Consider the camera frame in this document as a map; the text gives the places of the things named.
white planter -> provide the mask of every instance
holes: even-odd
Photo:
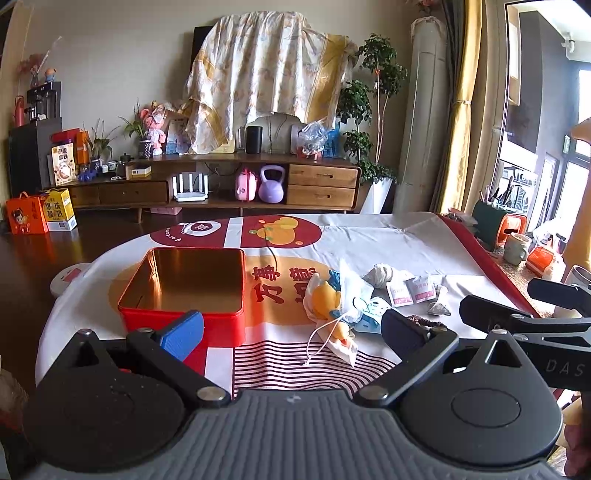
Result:
[[[359,213],[382,213],[391,186],[392,179],[383,179],[372,184]]]

pink plush toy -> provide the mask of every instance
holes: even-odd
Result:
[[[162,144],[166,142],[166,135],[162,131],[164,126],[166,110],[162,105],[156,107],[153,111],[148,108],[144,108],[140,113],[139,117],[144,122],[146,131],[148,132],[147,138],[152,141],[154,147],[154,155],[162,155]]]

wooden drawer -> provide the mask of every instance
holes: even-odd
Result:
[[[97,185],[81,185],[79,187],[68,187],[72,206],[88,207],[100,204],[99,188]]]
[[[355,189],[338,187],[313,187],[288,185],[288,205],[314,205],[326,207],[350,208],[355,199]]]
[[[357,186],[357,172],[357,168],[290,165],[288,184],[354,189]]]
[[[98,185],[101,205],[134,205],[168,202],[165,181],[130,181]]]

white tablecloth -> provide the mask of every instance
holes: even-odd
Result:
[[[268,245],[265,235],[258,235],[261,228],[271,237]],[[428,302],[400,311],[441,320],[464,338],[484,337],[464,325],[457,313],[464,296],[475,294],[514,306],[447,225],[431,213],[264,215],[180,224],[106,252],[72,282],[56,300],[41,337],[37,382],[77,330],[91,328],[101,339],[126,335],[117,311],[119,295],[146,252],[163,245],[242,248],[246,254],[246,342],[238,348],[207,349],[204,365],[205,376],[228,391],[245,387],[343,387],[354,391],[400,361],[379,335],[358,333],[354,368],[327,349],[315,357],[314,368],[301,366],[315,325],[302,307],[298,272],[338,269],[341,257],[360,275],[376,263],[415,275],[434,275],[449,289],[452,316],[426,315]],[[274,266],[275,258],[280,275],[275,280],[255,278],[254,267]],[[265,284],[274,289],[265,290]],[[312,348],[319,345],[316,337]]]

orange bag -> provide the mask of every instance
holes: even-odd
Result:
[[[13,235],[18,233],[47,233],[47,222],[43,216],[45,198],[29,196],[22,192],[17,199],[6,201],[8,222]]]
[[[541,277],[546,267],[554,261],[557,255],[558,253],[554,250],[554,236],[552,236],[548,245],[538,245],[531,251],[525,261],[525,266]]]

